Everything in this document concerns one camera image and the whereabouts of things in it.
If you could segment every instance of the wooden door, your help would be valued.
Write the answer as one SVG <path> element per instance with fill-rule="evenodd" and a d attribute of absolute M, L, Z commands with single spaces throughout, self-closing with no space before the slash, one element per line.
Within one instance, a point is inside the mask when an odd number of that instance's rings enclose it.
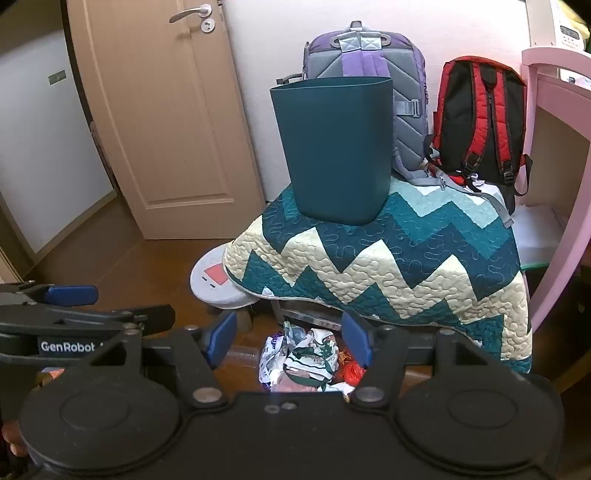
<path fill-rule="evenodd" d="M 264 206 L 232 54 L 199 0 L 69 0 L 82 83 L 144 236 L 234 238 Z"/>

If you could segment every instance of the pink shelf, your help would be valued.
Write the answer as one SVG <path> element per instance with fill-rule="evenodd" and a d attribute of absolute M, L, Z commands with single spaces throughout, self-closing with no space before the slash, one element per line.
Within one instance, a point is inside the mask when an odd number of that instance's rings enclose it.
<path fill-rule="evenodd" d="M 522 52 L 522 63 L 528 84 L 524 153 L 531 152 L 537 106 L 559 118 L 591 141 L 591 91 L 538 73 L 540 67 L 555 66 L 591 78 L 591 55 L 560 47 L 531 47 Z M 529 310 L 533 331 L 540 326 L 564 290 L 583 257 L 589 238 L 591 238 L 591 152 L 587 154 L 579 193 L 562 240 L 530 301 Z"/>

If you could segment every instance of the plastic bin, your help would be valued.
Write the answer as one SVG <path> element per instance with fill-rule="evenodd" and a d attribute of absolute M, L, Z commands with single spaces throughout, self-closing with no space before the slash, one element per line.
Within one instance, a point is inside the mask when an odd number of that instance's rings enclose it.
<path fill-rule="evenodd" d="M 392 79 L 331 77 L 271 89 L 295 203 L 345 225 L 375 219 L 392 169 Z"/>

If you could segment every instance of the quilt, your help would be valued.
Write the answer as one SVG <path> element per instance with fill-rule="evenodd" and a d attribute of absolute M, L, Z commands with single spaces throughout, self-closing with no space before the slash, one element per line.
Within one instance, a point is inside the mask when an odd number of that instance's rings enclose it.
<path fill-rule="evenodd" d="M 496 187 L 483 191 L 502 201 Z M 480 197 L 393 177 L 375 220 L 352 226 L 302 215 L 288 186 L 228 245 L 223 265 L 255 296 L 450 327 L 514 370 L 531 368 L 513 231 Z"/>

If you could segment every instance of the white wall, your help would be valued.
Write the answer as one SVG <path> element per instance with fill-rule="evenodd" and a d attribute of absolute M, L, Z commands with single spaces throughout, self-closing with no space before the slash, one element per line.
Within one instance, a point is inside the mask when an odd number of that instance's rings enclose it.
<path fill-rule="evenodd" d="M 112 186 L 72 78 L 59 0 L 19 0 L 0 32 L 0 192 L 38 252 Z M 49 85 L 61 70 L 66 79 Z"/>
<path fill-rule="evenodd" d="M 268 200 L 289 183 L 269 89 L 301 71 L 306 41 L 352 20 L 406 35 L 425 56 L 430 111 L 446 61 L 471 54 L 518 70 L 530 46 L 520 0 L 224 0 L 224 12 Z"/>

